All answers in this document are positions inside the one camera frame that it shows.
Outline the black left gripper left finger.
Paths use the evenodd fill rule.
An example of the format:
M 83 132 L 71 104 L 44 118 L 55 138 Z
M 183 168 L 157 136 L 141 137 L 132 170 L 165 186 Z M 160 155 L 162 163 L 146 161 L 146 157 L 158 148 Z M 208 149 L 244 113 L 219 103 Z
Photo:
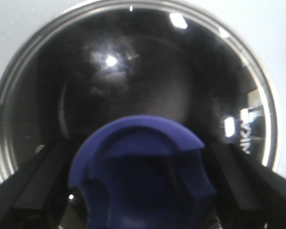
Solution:
M 68 175 L 79 142 L 44 147 L 0 184 L 0 229 L 57 229 L 67 206 Z

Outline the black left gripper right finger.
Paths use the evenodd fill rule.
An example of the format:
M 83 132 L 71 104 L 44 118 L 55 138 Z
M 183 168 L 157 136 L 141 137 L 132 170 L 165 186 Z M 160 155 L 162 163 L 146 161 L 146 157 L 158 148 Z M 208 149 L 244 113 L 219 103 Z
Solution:
M 206 170 L 222 228 L 286 229 L 285 178 L 233 144 L 207 145 Z

